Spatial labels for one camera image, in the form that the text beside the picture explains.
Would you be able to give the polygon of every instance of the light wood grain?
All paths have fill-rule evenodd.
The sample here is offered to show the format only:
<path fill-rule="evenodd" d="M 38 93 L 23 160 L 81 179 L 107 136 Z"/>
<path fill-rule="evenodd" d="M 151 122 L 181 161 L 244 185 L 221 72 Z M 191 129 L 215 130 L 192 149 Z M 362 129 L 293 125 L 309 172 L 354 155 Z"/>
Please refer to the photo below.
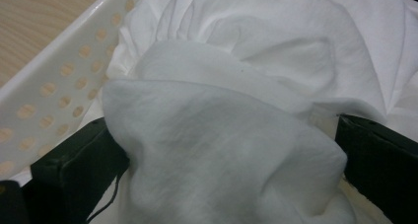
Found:
<path fill-rule="evenodd" d="M 0 0 L 0 87 L 96 0 Z"/>

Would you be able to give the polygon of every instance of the perforated plastic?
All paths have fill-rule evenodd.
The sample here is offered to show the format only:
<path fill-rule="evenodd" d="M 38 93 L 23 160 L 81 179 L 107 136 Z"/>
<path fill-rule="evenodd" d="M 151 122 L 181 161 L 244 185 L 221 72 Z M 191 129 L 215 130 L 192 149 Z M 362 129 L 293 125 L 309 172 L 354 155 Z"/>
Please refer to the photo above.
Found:
<path fill-rule="evenodd" d="M 79 126 L 106 80 L 118 27 L 137 0 L 98 0 L 0 89 L 0 180 Z"/>

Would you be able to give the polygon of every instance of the wooden surface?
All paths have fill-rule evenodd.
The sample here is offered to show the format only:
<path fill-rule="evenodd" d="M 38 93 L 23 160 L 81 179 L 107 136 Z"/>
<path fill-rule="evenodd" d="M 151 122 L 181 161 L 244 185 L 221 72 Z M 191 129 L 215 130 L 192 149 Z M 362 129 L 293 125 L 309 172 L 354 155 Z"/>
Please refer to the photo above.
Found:
<path fill-rule="evenodd" d="M 96 0 L 0 0 L 0 87 Z"/>

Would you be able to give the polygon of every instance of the white cloth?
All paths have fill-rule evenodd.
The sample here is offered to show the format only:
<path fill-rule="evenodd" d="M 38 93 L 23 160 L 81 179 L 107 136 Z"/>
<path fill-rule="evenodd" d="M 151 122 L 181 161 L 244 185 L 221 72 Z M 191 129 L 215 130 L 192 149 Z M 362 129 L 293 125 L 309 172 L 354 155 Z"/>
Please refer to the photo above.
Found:
<path fill-rule="evenodd" d="M 275 89 L 260 86 L 256 94 L 280 90 L 275 100 L 286 98 L 290 107 L 262 100 L 301 119 L 315 123 L 310 115 L 317 112 L 353 113 L 418 140 L 410 126 L 418 119 L 417 104 L 398 103 L 403 89 L 417 84 L 412 76 L 418 57 L 411 50 L 418 46 L 417 33 L 403 0 L 142 0 L 120 31 L 107 72 L 112 78 L 149 78 L 139 70 L 140 60 L 155 42 L 201 42 L 275 81 Z M 151 70 L 157 78 L 187 77 L 180 69 L 175 76 Z M 413 95 L 406 97 L 414 101 Z M 326 110 L 313 112 L 317 108 Z"/>
<path fill-rule="evenodd" d="M 104 86 L 104 115 L 134 171 L 120 223 L 355 223 L 337 189 L 344 152 L 259 100 L 120 80 Z"/>

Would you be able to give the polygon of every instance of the basket hole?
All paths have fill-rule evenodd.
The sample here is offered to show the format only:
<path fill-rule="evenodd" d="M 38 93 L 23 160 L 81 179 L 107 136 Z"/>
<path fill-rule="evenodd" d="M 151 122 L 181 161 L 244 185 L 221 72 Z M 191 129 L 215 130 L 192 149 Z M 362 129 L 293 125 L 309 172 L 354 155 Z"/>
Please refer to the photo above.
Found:
<path fill-rule="evenodd" d="M 37 154 L 39 155 L 39 157 L 43 157 L 44 155 L 46 155 L 46 153 L 50 152 L 52 148 L 53 146 L 51 144 L 43 145 L 39 148 Z"/>
<path fill-rule="evenodd" d="M 91 52 L 92 52 L 92 49 L 88 45 L 83 45 L 79 49 L 79 55 L 82 58 L 89 57 Z"/>
<path fill-rule="evenodd" d="M 70 103 L 71 103 L 71 98 L 70 97 L 63 97 L 59 100 L 58 105 L 59 105 L 60 108 L 64 109 L 68 105 L 70 105 Z"/>
<path fill-rule="evenodd" d="M 111 23 L 116 27 L 119 26 L 120 22 L 122 21 L 122 16 L 120 16 L 120 14 L 114 14 L 111 17 Z"/>
<path fill-rule="evenodd" d="M 116 46 L 115 46 L 114 44 L 109 45 L 109 46 L 107 47 L 106 51 L 105 51 L 105 54 L 106 54 L 108 57 L 111 57 L 111 56 L 113 55 L 113 52 L 114 52 L 114 49 L 115 49 L 115 48 L 116 48 Z"/>
<path fill-rule="evenodd" d="M 13 130 L 10 128 L 0 128 L 0 143 L 9 141 L 13 136 Z"/>
<path fill-rule="evenodd" d="M 92 72 L 97 73 L 104 67 L 104 63 L 97 60 L 92 64 Z"/>
<path fill-rule="evenodd" d="M 68 128 L 69 128 L 68 124 L 62 124 L 56 130 L 56 135 L 58 135 L 58 136 L 64 135 L 68 131 Z"/>
<path fill-rule="evenodd" d="M 94 99 L 97 94 L 98 94 L 98 90 L 96 90 L 96 89 L 90 91 L 90 93 L 89 93 L 89 100 Z"/>
<path fill-rule="evenodd" d="M 107 75 L 104 75 L 103 78 L 102 78 L 102 84 L 104 84 L 105 82 L 107 82 L 107 80 L 108 80 Z"/>
<path fill-rule="evenodd" d="M 83 89 L 84 87 L 86 87 L 86 85 L 87 85 L 87 78 L 86 77 L 82 77 L 82 78 L 79 78 L 77 80 L 75 86 L 76 86 L 76 89 L 80 90 L 80 89 Z"/>
<path fill-rule="evenodd" d="M 74 72 L 74 65 L 70 63 L 66 63 L 61 67 L 61 75 L 62 76 L 70 76 Z"/>
<path fill-rule="evenodd" d="M 9 174 L 13 170 L 14 167 L 15 167 L 15 164 L 11 161 L 0 163 L 0 176 Z"/>
<path fill-rule="evenodd" d="M 22 151 L 28 151 L 32 147 L 34 147 L 35 143 L 36 139 L 34 139 L 33 137 L 25 138 L 19 145 L 19 149 L 21 149 Z"/>
<path fill-rule="evenodd" d="M 105 37 L 107 36 L 107 32 L 106 32 L 106 30 L 105 29 L 99 29 L 97 32 L 96 32 L 96 40 L 98 40 L 98 41 L 103 41 L 103 40 L 105 40 Z"/>
<path fill-rule="evenodd" d="M 48 97 L 55 93 L 56 86 L 53 83 L 45 83 L 40 87 L 40 95 L 43 97 Z"/>
<path fill-rule="evenodd" d="M 45 116 L 40 120 L 39 126 L 41 128 L 48 128 L 53 124 L 53 121 L 54 119 L 52 115 Z"/>
<path fill-rule="evenodd" d="M 133 7 L 135 6 L 135 1 L 134 0 L 126 0 L 125 3 L 125 10 L 127 12 L 131 11 L 133 9 Z"/>
<path fill-rule="evenodd" d="M 33 105 L 24 105 L 18 110 L 17 115 L 19 118 L 29 118 L 34 115 L 35 110 L 36 108 Z"/>
<path fill-rule="evenodd" d="M 80 116 L 83 113 L 83 110 L 84 110 L 84 108 L 81 107 L 81 106 L 75 108 L 74 111 L 73 111 L 73 116 L 74 117 Z"/>

